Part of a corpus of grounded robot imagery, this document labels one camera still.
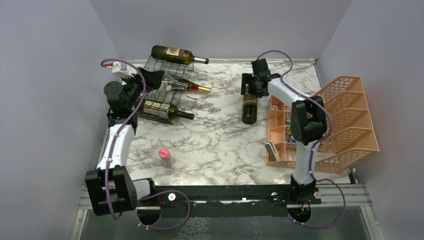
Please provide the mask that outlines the clear glass wine bottle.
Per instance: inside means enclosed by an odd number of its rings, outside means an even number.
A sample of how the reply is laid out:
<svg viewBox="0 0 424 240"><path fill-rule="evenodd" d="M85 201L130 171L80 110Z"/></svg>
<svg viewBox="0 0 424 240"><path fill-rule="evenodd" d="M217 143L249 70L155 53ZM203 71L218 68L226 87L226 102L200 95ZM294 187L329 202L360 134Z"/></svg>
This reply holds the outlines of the clear glass wine bottle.
<svg viewBox="0 0 424 240"><path fill-rule="evenodd" d="M159 91L172 91L172 90L190 91L191 88L192 88L192 85L190 83L163 79L161 81L161 85L158 90Z"/></svg>

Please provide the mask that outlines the green wine bottle tan label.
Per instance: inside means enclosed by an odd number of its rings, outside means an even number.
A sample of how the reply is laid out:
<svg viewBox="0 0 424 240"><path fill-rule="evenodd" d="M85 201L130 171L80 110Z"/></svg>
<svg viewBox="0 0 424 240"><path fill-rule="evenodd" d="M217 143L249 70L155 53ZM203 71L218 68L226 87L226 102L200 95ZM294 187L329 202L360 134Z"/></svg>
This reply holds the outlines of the green wine bottle tan label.
<svg viewBox="0 0 424 240"><path fill-rule="evenodd" d="M254 124L257 121L257 113L257 97L246 93L242 100L242 122L248 125Z"/></svg>

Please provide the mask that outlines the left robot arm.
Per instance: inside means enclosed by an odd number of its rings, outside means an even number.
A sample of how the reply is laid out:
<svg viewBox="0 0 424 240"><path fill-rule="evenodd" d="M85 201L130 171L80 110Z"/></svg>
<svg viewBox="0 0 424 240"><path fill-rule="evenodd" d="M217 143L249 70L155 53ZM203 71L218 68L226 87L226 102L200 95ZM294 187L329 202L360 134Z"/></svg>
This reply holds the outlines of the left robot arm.
<svg viewBox="0 0 424 240"><path fill-rule="evenodd" d="M138 127L138 104L143 94L163 87L163 70L138 73L120 81L111 81L103 92L109 105L108 133L100 162L87 171L85 184L96 216L112 215L118 219L123 212L137 206L137 190L126 168L130 145Z"/></svg>

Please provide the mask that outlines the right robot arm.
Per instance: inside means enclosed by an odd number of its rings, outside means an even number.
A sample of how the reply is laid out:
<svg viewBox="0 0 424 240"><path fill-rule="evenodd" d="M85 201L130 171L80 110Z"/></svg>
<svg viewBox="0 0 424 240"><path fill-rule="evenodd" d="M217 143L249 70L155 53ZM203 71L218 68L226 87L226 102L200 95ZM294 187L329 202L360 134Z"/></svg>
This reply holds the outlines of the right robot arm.
<svg viewBox="0 0 424 240"><path fill-rule="evenodd" d="M300 204L316 188L314 152L327 132L323 99L311 97L285 82L283 75L271 73L264 58L252 61L251 66L252 73L242 74L241 95L257 98L272 95L291 111L290 130L296 141L296 157L288 196L292 202Z"/></svg>

